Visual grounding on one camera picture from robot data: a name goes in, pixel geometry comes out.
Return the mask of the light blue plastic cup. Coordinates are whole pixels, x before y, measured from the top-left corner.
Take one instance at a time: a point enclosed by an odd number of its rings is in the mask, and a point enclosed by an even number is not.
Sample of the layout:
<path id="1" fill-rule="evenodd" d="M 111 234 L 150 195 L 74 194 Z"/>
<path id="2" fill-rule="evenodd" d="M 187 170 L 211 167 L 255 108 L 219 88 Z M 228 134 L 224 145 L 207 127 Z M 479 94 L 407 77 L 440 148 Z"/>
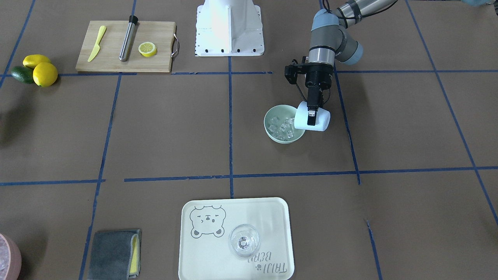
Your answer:
<path id="1" fill-rule="evenodd" d="M 302 101 L 294 117 L 294 128 L 310 131 L 326 131 L 331 119 L 331 113 L 323 108 L 309 110 L 306 101 Z"/>

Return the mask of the green ceramic bowl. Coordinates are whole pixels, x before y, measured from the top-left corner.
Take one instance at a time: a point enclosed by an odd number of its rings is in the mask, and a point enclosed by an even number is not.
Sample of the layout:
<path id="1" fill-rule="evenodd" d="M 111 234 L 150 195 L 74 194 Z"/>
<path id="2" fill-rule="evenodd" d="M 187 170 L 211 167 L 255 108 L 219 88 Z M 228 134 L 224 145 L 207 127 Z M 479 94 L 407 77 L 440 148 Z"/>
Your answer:
<path id="1" fill-rule="evenodd" d="M 303 129 L 297 129 L 295 115 L 297 108 L 289 105 L 277 105 L 265 114 L 263 123 L 268 137 L 279 144 L 291 144 L 302 138 Z"/>

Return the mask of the clear ice cubes in bowl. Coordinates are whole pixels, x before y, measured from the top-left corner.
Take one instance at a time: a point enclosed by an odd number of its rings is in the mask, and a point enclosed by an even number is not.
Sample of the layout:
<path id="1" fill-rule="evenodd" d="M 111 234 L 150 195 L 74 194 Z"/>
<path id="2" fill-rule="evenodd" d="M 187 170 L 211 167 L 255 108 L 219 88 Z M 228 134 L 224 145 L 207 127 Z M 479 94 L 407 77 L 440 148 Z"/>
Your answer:
<path id="1" fill-rule="evenodd" d="M 273 138 L 288 142 L 291 141 L 295 136 L 293 118 L 285 117 L 280 118 L 277 115 L 272 116 L 267 124 L 267 131 Z"/>

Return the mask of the pink bowl with ice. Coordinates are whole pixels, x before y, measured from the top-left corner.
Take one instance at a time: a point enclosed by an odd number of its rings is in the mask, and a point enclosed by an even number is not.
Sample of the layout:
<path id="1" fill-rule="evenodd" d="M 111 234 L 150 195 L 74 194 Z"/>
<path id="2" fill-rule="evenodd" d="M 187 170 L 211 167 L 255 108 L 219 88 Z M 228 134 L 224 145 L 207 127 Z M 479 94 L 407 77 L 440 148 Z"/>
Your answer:
<path id="1" fill-rule="evenodd" d="M 20 275 L 22 257 L 18 245 L 5 234 L 1 239 L 1 280 L 17 280 Z"/>

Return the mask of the clear wine glass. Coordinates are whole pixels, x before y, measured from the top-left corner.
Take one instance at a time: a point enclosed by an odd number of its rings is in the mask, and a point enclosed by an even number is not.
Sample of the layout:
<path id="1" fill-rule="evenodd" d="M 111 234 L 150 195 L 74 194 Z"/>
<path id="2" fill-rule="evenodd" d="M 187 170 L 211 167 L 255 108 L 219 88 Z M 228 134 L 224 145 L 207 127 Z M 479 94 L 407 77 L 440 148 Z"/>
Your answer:
<path id="1" fill-rule="evenodd" d="M 240 258 L 251 258 L 260 249 L 260 234 L 250 224 L 236 226 L 229 235 L 231 251 Z"/>

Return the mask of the half lemon slice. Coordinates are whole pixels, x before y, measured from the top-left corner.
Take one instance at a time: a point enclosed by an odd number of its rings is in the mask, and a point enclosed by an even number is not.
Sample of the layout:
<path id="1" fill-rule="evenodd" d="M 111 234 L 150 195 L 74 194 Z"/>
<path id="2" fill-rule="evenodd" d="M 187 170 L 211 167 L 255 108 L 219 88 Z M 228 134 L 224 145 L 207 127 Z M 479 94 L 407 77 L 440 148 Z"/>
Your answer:
<path id="1" fill-rule="evenodd" d="M 138 51 L 143 57 L 152 57 L 157 54 L 157 46 L 153 42 L 143 42 L 139 45 Z"/>

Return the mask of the cream bear tray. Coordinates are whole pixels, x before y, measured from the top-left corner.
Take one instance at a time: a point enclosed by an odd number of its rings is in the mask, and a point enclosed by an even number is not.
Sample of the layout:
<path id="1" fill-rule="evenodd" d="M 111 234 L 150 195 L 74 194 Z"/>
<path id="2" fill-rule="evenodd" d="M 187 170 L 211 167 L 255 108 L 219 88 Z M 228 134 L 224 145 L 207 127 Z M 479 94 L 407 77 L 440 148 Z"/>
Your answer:
<path id="1" fill-rule="evenodd" d="M 288 280 L 288 204 L 278 197 L 193 200 L 182 209 L 180 280 Z"/>

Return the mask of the steel muddler black tip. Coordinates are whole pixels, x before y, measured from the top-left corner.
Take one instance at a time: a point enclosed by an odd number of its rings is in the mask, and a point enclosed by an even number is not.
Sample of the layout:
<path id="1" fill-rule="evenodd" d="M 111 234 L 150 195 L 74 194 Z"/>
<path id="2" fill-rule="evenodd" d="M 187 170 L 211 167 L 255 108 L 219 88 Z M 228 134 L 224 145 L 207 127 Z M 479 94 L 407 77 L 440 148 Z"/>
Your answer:
<path id="1" fill-rule="evenodd" d="M 135 15 L 131 15 L 128 21 L 128 27 L 126 30 L 126 35 L 123 40 L 122 48 L 119 54 L 119 60 L 121 62 L 126 62 L 129 59 L 130 52 L 132 49 L 132 43 L 135 39 L 135 34 L 137 31 L 138 18 Z"/>

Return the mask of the yellow plastic knife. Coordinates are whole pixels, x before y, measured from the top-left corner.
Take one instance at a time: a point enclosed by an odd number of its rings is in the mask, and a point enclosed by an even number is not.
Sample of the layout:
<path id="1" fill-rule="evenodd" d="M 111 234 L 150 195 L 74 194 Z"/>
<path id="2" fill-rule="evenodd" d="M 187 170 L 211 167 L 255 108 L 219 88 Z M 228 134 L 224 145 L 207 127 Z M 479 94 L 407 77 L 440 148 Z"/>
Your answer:
<path id="1" fill-rule="evenodd" d="M 101 40 L 102 40 L 106 30 L 107 30 L 107 27 L 105 25 L 101 25 L 100 28 L 98 29 L 96 41 L 95 41 L 93 49 L 89 55 L 89 58 L 87 59 L 87 62 L 91 62 L 92 60 L 94 60 L 96 55 L 98 55 L 99 51 L 101 50 L 100 43 L 101 43 Z"/>

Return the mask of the grey folded cloth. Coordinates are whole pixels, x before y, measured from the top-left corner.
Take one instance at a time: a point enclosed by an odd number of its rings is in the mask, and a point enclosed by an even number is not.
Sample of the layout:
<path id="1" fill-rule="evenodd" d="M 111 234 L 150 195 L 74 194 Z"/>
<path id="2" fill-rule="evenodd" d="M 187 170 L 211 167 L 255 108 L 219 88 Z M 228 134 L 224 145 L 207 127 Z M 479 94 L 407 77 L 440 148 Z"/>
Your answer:
<path id="1" fill-rule="evenodd" d="M 142 231 L 127 229 L 94 234 L 87 279 L 130 280 L 141 271 Z"/>

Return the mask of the yellow lemon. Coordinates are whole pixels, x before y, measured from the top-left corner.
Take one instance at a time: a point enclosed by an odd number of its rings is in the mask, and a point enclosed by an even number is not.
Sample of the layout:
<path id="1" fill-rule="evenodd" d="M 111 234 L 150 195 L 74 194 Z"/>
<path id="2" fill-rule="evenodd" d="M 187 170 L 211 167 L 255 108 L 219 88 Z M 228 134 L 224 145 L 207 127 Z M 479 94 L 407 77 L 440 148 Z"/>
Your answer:
<path id="1" fill-rule="evenodd" d="M 51 60 L 42 54 L 28 55 L 23 59 L 23 66 L 30 69 L 35 69 L 35 67 L 41 63 L 51 63 Z"/>
<path id="2" fill-rule="evenodd" d="M 41 62 L 35 66 L 33 80 L 39 87 L 49 87 L 56 82 L 57 78 L 58 71 L 53 64 Z"/>

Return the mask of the green lime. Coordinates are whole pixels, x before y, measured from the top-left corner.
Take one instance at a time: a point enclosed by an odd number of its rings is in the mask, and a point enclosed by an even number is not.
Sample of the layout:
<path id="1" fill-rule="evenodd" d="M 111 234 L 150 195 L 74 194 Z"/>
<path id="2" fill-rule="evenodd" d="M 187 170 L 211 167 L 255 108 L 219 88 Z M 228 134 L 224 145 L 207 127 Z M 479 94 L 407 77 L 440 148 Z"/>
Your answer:
<path id="1" fill-rule="evenodd" d="M 33 69 L 25 66 L 14 66 L 11 69 L 11 76 L 16 80 L 24 84 L 33 84 Z"/>

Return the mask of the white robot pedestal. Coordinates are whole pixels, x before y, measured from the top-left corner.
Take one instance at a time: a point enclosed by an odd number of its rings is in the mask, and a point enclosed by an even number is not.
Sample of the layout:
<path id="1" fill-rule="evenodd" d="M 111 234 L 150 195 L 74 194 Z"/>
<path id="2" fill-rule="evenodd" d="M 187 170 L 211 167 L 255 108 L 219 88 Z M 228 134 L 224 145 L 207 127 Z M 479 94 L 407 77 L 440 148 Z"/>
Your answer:
<path id="1" fill-rule="evenodd" d="M 196 16 L 196 56 L 265 53 L 261 9 L 252 0 L 205 0 Z"/>

